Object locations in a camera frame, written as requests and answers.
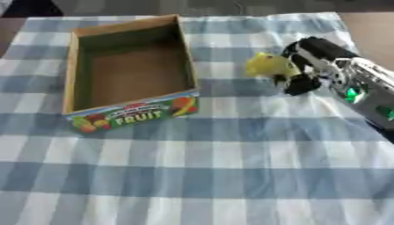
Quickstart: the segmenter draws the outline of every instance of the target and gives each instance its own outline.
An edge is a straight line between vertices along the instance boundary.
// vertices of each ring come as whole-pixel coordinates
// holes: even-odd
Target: open box
[[[62,113],[83,132],[196,113],[198,96],[175,15],[71,34]]]

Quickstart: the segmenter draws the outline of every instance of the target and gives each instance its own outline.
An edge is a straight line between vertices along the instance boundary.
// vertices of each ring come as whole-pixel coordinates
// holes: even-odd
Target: fruit box
[[[82,132],[196,113],[198,96],[176,15],[71,33],[62,113]]]

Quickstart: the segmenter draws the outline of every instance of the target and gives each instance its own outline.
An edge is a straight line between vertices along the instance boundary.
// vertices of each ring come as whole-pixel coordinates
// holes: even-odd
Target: fruit illustration
[[[180,116],[185,113],[192,113],[197,110],[194,106],[196,100],[194,97],[181,97],[172,100],[172,116]]]
[[[90,123],[90,121],[80,116],[74,117],[72,124],[74,127],[79,128],[81,131],[86,133],[91,133],[97,129]]]
[[[101,127],[104,130],[109,130],[111,128],[107,120],[96,120],[94,121],[93,125],[96,127]]]
[[[98,128],[102,128],[104,130],[109,130],[111,128],[111,125],[106,120],[106,116],[104,114],[97,113],[97,114],[87,115],[86,119]]]

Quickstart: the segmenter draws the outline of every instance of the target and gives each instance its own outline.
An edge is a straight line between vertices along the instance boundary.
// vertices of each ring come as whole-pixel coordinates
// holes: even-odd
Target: yellow toy
[[[267,53],[256,53],[246,62],[246,75],[255,76],[285,76],[286,78],[301,74],[297,66],[289,59]]]

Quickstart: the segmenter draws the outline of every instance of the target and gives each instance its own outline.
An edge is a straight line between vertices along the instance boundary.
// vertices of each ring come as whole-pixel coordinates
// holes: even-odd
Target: wooden table
[[[394,12],[340,13],[361,55],[394,70]],[[24,18],[0,18],[0,56],[25,23]]]

